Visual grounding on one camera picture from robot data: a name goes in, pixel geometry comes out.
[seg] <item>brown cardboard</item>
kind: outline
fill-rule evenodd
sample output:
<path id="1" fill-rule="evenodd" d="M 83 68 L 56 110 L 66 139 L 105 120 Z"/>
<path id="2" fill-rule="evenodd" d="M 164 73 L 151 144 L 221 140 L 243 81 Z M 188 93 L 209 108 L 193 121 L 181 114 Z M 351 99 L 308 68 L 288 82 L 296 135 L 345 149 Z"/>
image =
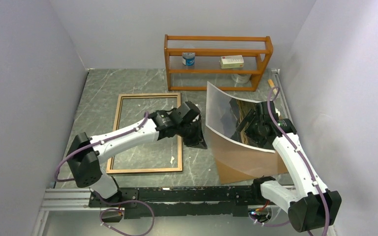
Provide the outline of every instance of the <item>brown cardboard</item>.
<path id="1" fill-rule="evenodd" d="M 209 128 L 205 133 L 210 141 L 220 182 L 222 184 L 287 173 L 278 153 L 263 152 L 233 143 Z"/>

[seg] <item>small carton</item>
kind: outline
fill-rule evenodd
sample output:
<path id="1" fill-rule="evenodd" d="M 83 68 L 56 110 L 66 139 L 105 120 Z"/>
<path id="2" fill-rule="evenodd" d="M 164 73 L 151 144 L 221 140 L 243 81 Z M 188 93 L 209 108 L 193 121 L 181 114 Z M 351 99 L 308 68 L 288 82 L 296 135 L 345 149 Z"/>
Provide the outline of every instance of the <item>small carton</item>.
<path id="1" fill-rule="evenodd" d="M 220 60 L 221 69 L 241 68 L 244 66 L 244 59 L 242 55 L 225 56 Z"/>

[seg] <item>shelf rack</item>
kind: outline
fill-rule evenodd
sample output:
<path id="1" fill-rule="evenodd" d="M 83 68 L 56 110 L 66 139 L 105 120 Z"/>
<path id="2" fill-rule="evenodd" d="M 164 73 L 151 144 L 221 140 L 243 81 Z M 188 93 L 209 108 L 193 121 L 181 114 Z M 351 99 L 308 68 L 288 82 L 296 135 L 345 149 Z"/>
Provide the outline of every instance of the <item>shelf rack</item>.
<path id="1" fill-rule="evenodd" d="M 195 64 L 185 66 L 182 53 L 195 53 Z M 251 74 L 251 87 L 219 87 L 223 91 L 256 91 L 273 53 L 270 37 L 171 36 L 164 37 L 164 60 L 169 91 L 201 91 L 204 87 L 172 86 L 173 73 Z M 242 55 L 244 67 L 221 69 L 220 57 Z"/>

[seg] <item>orange wire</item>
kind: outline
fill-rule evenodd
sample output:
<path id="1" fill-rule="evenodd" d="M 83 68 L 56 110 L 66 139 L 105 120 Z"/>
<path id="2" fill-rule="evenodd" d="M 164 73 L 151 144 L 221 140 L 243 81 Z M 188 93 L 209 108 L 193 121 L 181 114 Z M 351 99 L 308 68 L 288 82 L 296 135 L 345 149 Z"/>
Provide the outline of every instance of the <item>orange wire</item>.
<path id="1" fill-rule="evenodd" d="M 267 207 L 267 205 L 269 205 L 269 203 L 270 203 L 270 201 L 267 200 L 266 204 L 264 204 L 264 206 L 262 208 L 257 208 L 255 211 L 262 211 L 262 210 L 264 210 Z"/>

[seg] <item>marble tabletop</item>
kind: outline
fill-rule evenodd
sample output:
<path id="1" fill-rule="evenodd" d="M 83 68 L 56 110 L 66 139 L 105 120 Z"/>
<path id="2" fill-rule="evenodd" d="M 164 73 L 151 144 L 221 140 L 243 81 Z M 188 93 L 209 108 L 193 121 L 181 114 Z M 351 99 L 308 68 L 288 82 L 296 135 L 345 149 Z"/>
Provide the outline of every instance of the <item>marble tabletop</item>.
<path id="1" fill-rule="evenodd" d="M 266 100 L 270 89 L 267 79 L 271 76 L 266 71 L 255 92 L 228 92 L 231 95 L 257 101 Z M 210 81 L 217 86 L 240 86 L 225 74 L 185 74 L 176 75 L 173 78 L 174 85 L 206 85 Z M 82 97 L 77 108 L 72 131 L 67 147 L 70 146 L 74 136 L 81 132 L 87 135 L 99 135 L 113 131 L 115 111 L 119 94 L 129 93 L 164 93 L 167 90 L 166 75 L 164 69 L 92 69 L 83 89 Z M 192 101 L 197 104 L 203 116 L 202 124 L 205 125 L 206 91 L 179 91 L 182 102 Z M 275 102 L 283 117 L 282 100 Z M 169 110 L 176 106 L 176 99 L 127 99 L 123 104 L 120 127 L 133 124 L 140 120 L 144 111 L 157 109 Z M 127 150 L 116 156 L 115 168 L 162 168 L 176 167 L 177 139 L 165 139 L 159 143 L 146 144 Z M 67 164 L 60 171 L 60 178 L 71 177 Z M 210 150 L 183 147 L 183 171 L 173 173 L 151 174 L 121 174 L 114 175 L 121 187 L 160 187 L 160 186 L 217 186 L 221 185 L 214 158 Z M 291 185 L 289 174 L 278 175 L 281 184 Z M 242 181 L 231 185 L 251 184 L 252 180 Z M 74 182 L 57 183 L 56 188 L 76 188 Z"/>

